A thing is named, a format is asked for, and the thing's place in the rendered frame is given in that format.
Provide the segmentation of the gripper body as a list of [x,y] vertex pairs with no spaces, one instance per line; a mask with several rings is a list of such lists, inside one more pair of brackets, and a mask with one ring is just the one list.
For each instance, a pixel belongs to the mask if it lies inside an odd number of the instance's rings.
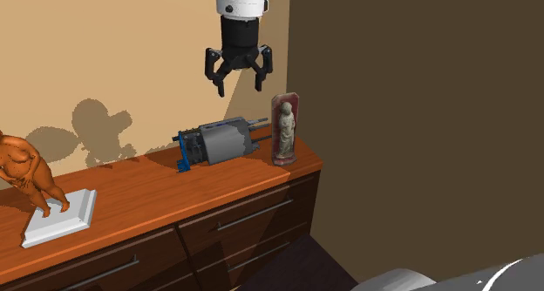
[[257,68],[259,19],[234,20],[221,16],[222,70]]

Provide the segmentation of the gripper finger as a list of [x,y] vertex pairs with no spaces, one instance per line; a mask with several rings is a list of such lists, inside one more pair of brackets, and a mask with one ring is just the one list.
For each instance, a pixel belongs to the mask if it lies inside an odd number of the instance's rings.
[[[262,56],[262,66],[256,63],[259,56]],[[262,82],[273,72],[272,49],[267,45],[254,47],[248,54],[248,64],[255,71],[255,89],[261,91]]]
[[224,78],[233,70],[228,61],[223,61],[217,71],[214,70],[215,63],[222,58],[222,51],[206,48],[205,51],[205,76],[216,87],[220,97],[225,96]]

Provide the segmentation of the stone figure in red niche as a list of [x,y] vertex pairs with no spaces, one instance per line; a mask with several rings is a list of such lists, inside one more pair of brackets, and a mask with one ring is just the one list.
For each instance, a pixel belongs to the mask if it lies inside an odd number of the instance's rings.
[[295,92],[278,94],[272,99],[272,161],[286,166],[296,161],[295,136],[298,123],[299,96]]

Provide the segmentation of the grey and blue motor device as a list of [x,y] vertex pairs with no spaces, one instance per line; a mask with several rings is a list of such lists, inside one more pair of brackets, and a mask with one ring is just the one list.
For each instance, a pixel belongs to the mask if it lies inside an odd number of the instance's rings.
[[191,166],[205,161],[214,165],[251,154],[260,148],[259,141],[271,138],[271,135],[258,139],[251,139],[250,136],[252,131],[269,126],[255,125],[267,120],[236,117],[179,131],[172,137],[173,141],[179,142],[182,154],[182,158],[177,161],[178,172],[187,172]]

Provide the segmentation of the brown wooden chest of drawers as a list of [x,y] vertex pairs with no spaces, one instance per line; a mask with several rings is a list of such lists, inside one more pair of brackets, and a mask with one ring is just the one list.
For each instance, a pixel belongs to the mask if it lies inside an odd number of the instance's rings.
[[33,214],[0,191],[0,291],[231,291],[311,227],[323,162],[302,141],[276,166],[259,148],[177,170],[176,148],[57,177],[97,193],[86,230],[22,247]]

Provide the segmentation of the orange figure on white base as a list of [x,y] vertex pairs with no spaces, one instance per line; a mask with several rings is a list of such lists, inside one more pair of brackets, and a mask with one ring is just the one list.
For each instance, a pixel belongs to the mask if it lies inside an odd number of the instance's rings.
[[22,247],[34,247],[91,226],[97,192],[81,189],[65,193],[55,183],[45,159],[30,142],[1,131],[0,179],[36,206],[24,230]]

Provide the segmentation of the grey rounded object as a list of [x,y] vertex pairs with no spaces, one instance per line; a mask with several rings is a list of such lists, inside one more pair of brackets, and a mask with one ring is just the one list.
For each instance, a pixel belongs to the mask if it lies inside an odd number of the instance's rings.
[[359,283],[351,291],[544,291],[544,254],[443,281],[409,269],[394,269]]

